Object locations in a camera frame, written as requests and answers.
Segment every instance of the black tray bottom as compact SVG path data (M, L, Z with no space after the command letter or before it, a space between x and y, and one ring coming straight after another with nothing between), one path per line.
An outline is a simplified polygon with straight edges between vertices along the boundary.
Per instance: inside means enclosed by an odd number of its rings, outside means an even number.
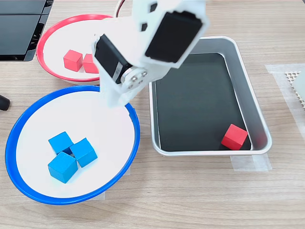
M161 149L228 150L230 124L246 129L222 55L190 55L180 69L156 82ZM247 138L241 150L250 150Z

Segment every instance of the blue rim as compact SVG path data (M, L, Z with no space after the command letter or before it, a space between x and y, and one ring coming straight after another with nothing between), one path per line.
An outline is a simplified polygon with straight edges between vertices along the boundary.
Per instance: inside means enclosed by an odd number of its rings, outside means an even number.
M7 172L10 176L10 179L24 195L28 196L31 199L34 199L38 202L44 203L44 204L52 204L52 205L67 205L67 204L76 204L88 199L91 199L92 197L97 196L98 194L101 194L102 192L109 189L114 183L116 183L128 170L130 167L132 161L134 160L136 153L139 148L140 144L140 123L138 116L135 112L135 109L130 105L127 104L125 107L129 111L129 116L132 120L133 126L134 126L134 144L132 148L132 153L130 157L128 158L125 166L122 168L122 170L107 184L100 187L99 189L88 193L86 195L82 195L79 197L73 197L73 198L54 198L45 196L43 194L40 194L30 188L22 179L18 168L17 168L17 161L16 161L16 147L17 142L20 136L20 133L22 131L22 128L24 127L27 120L34 114L39 108L47 104L53 99L56 99L62 95L70 94L73 92L81 92L81 91L93 91L93 92L99 92L100 87L98 86L73 86L68 87L64 89L60 89L58 91L55 91L49 95L46 95L45 97L41 98L37 102L35 102L32 106L30 106L17 120L16 124L12 128L8 141L6 143L6 149L5 149L5 164Z

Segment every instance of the black object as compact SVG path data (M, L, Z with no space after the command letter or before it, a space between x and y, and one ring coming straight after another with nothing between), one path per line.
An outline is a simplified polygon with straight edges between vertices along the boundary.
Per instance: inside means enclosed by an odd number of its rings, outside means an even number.
M145 55L159 61L178 62L202 26L192 13L166 13Z
M121 83L124 72L132 67L105 34L96 44L95 58L117 84Z
M0 110L7 111L10 106L10 100L0 95Z
M151 5L150 13L154 12L156 10L157 6L158 6L158 3Z
M53 0L0 0L0 61L30 61Z
M246 129L223 56L192 54L156 82L161 149L229 150L221 141L234 124ZM250 150L247 138L241 150Z
M141 32L146 31L147 26L148 26L147 23L143 23L143 24L142 24L142 28L141 28Z

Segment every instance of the tray rim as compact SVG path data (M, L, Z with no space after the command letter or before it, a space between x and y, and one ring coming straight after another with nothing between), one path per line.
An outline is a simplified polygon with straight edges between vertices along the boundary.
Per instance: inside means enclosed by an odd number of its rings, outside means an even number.
M72 87L67 87L63 89L59 89L55 92L52 92L38 101L36 101L33 105L31 105L16 121L14 127L12 128L10 135L8 137L6 148L5 148L5 165L6 170L8 172L8 175L15 185L15 187L24 195L27 197L36 200L40 203L44 204L51 204L51 205L68 205L68 204L75 204L80 203L85 200L91 199L102 192L109 189L112 185L114 185L129 169L130 165L132 164L136 153L139 148L140 144L140 123L138 116L136 114L135 109L130 105L127 104L125 107L129 112L130 119L132 120L133 126L134 126L134 143L132 152L126 161L126 164L124 167L120 170L120 172L114 176L107 184L103 185L102 187L87 193L85 195L72 197L72 198L55 198L55 197L49 197L43 194L40 194L39 192L33 190L31 187L29 187L24 180L22 179L18 167L17 167L17 161L16 161L16 146L17 142L20 136L20 133L27 122L27 120L42 106L47 104L48 102L63 96L65 94L75 93L75 92L82 92L82 91L93 91L93 92L99 92L100 87L99 86L93 86L93 85L77 85Z
M258 104L258 100L255 96L254 93L254 89L251 85L248 73L246 71L244 62L242 60L241 54L239 52L237 43L230 37L227 36L210 36L210 37L202 37L200 40L207 40L207 39L226 39L229 42L231 42L238 54L238 59L241 63L249 90L251 92L252 98L254 100L255 103L255 108L257 110L257 113L260 117L261 123L263 125L264 128L264 132L266 134L267 137L267 144L264 148L260 149L260 150L215 150L215 151L173 151L173 152L168 152L165 150L162 150L156 140L155 140L155 129L154 129L154 122L155 122L155 117L154 117L154 98L153 98L153 84L154 82L149 84L149 102L150 102L150 120L151 120L151 135L152 135L152 145L154 147L154 149L161 155L163 156L249 156L249 155L262 155L267 153L271 147L272 147L272 138L271 138L271 134L270 131L268 129L268 126L266 124L266 121L264 119L264 115L262 113L262 110Z

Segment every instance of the blue cube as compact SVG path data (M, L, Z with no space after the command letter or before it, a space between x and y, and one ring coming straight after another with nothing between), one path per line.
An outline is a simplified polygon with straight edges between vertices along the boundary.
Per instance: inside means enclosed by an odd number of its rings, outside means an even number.
M51 138L49 143L56 154L65 152L66 154L70 155L72 153L70 146L73 145L73 142L66 132L62 132L61 134Z
M60 152L48 167L51 176L65 184L78 169L76 159L64 152Z
M86 138L70 146L70 149L81 167L84 167L97 159L93 147Z

